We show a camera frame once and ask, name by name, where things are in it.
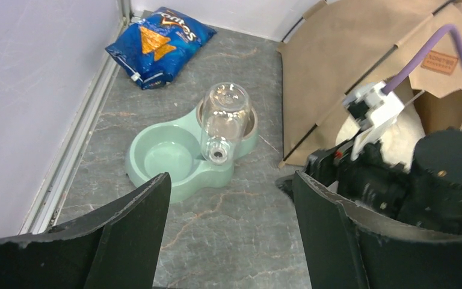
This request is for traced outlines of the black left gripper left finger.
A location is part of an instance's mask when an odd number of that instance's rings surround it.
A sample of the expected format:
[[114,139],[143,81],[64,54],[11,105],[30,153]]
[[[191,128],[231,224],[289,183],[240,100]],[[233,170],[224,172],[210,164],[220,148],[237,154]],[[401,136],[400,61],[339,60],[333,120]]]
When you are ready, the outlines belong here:
[[0,238],[0,288],[152,288],[170,195],[161,173],[46,232]]

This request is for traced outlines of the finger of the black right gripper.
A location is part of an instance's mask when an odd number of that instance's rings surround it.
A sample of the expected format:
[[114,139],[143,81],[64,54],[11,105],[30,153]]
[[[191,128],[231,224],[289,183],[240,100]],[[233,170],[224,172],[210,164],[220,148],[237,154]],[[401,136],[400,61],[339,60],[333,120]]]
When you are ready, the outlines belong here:
[[[329,186],[337,180],[337,167],[343,157],[350,154],[354,139],[345,140],[331,149],[318,149],[307,157],[306,164],[301,170],[311,178]],[[295,174],[283,176],[275,180],[275,186],[281,190],[291,202],[294,201],[292,181]]]

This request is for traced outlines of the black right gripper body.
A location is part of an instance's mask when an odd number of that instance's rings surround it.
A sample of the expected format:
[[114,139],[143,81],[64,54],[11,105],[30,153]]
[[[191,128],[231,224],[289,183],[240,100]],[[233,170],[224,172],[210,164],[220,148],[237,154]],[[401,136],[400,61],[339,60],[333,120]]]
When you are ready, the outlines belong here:
[[432,132],[414,146],[411,166],[390,164],[381,143],[356,160],[336,160],[337,192],[408,225],[462,235],[462,130]]

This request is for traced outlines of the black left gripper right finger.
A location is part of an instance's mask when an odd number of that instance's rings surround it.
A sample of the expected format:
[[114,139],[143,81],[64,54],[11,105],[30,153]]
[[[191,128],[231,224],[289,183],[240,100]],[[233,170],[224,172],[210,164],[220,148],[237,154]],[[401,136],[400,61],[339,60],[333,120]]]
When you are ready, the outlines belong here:
[[390,219],[301,171],[292,185],[313,288],[462,288],[462,235]]

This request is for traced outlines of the cream fluffy pillow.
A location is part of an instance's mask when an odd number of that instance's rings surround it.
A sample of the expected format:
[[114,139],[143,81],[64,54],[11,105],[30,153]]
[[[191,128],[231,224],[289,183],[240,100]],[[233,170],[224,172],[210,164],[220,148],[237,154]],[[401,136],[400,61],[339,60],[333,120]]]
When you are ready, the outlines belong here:
[[[327,119],[334,125],[337,134],[331,140],[337,145],[353,137],[359,130],[353,117],[340,108],[337,113]],[[412,164],[414,146],[425,136],[422,122],[414,105],[409,105],[397,117],[396,123],[390,126],[381,136],[384,161],[396,164],[404,163],[408,170]]]

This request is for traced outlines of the beige fabric pet tent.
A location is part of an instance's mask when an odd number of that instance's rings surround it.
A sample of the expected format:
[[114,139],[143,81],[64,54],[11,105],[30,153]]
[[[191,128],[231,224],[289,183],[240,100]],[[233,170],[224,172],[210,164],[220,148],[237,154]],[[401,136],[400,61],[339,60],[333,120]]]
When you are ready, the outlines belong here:
[[[319,1],[303,19],[279,46],[283,162],[295,166],[358,131],[342,104],[352,89],[391,80],[443,25],[462,37],[462,1]],[[462,129],[461,64],[446,34],[395,89],[407,107],[381,138],[387,162],[409,165],[420,138]]]

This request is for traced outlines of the mint green double pet bowl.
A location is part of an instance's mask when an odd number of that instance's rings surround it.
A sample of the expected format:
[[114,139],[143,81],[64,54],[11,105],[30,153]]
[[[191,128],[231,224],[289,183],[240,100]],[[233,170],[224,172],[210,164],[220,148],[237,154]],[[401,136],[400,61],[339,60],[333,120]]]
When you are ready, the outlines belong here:
[[169,173],[171,204],[181,202],[203,188],[226,186],[233,176],[235,163],[256,147],[258,124],[257,133],[238,145],[234,161],[222,166],[214,165],[202,156],[201,132],[196,107],[178,119],[143,129],[135,136],[126,154],[128,178],[139,187],[158,174]]

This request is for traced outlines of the blue Doritos chip bag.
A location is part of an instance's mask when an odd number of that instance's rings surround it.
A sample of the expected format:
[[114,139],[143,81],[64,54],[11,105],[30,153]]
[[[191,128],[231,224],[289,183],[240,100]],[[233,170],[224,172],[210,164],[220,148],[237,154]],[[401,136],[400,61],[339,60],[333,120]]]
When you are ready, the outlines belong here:
[[143,90],[163,87],[217,33],[179,11],[159,7],[105,48]]

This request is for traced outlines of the aluminium frame post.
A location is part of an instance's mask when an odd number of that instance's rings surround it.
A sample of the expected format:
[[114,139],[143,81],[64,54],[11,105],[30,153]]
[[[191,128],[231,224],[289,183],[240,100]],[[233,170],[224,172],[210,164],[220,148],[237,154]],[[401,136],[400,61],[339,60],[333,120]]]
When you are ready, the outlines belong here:
[[59,117],[48,132],[62,129],[63,134],[53,145],[55,157],[18,234],[38,234],[57,221],[117,71],[104,49],[132,17],[130,1],[75,1],[75,11],[81,23],[72,25],[74,36],[60,42],[52,69],[60,88],[48,91],[48,101]]

